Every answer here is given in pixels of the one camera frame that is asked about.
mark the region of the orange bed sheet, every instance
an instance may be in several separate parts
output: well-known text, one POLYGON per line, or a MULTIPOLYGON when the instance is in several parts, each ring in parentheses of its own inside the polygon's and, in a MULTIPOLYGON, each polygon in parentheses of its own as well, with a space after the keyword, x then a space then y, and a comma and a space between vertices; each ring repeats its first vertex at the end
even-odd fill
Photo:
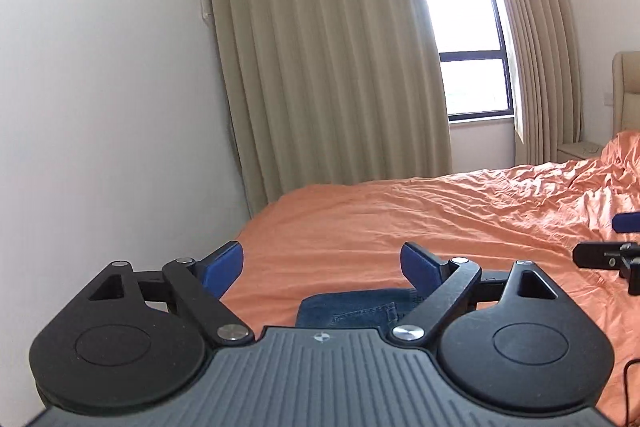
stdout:
MULTIPOLYGON (((640 133, 624 132, 602 158, 454 174, 436 179, 312 186, 290 193, 239 235, 244 271, 223 299, 257 333, 290 326, 318 293, 407 287, 405 241, 487 270, 536 261, 605 331, 616 365, 599 409, 624 423, 622 369, 640 357, 640 297, 612 271, 578 270, 580 241, 640 241, 611 218, 640 210, 640 133)), ((640 417, 640 369, 629 372, 631 415, 640 417)))

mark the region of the beige nightstand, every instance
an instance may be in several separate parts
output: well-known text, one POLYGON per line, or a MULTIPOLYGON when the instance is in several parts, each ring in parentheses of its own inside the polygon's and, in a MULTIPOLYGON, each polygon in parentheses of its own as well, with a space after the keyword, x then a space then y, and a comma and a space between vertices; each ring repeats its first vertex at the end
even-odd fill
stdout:
POLYGON ((602 149, 602 145, 591 142, 565 143, 558 146, 558 163, 599 158, 602 149))

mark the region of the curtain fold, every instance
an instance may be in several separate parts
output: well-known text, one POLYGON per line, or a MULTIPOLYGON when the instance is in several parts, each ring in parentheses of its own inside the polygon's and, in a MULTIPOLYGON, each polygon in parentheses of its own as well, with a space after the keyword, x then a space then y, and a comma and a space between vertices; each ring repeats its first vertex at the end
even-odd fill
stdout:
POLYGON ((582 95, 569 0, 504 0, 511 25, 516 163, 556 161, 580 139, 582 95))
POLYGON ((426 0, 213 6, 252 213, 309 184, 450 172, 426 0))

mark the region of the blue pad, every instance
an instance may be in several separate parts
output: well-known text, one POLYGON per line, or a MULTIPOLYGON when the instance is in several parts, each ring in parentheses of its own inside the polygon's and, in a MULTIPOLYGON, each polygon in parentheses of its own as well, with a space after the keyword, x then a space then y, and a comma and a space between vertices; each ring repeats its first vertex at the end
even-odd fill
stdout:
POLYGON ((220 299, 240 277, 243 263, 244 252, 240 243, 227 243, 198 263, 200 282, 216 299, 220 299))
POLYGON ((640 232, 640 212, 618 214, 611 220, 611 226, 618 233, 640 232))
POLYGON ((447 263, 415 243, 405 243, 400 250, 400 267, 418 295, 426 299, 445 282, 447 263))

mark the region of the beige headboard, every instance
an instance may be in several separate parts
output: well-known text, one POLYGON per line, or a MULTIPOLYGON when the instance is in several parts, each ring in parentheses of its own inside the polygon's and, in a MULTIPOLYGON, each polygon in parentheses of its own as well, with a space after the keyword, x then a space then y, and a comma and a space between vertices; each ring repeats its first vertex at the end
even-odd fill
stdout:
POLYGON ((613 134, 640 130, 640 52, 613 58, 613 134))

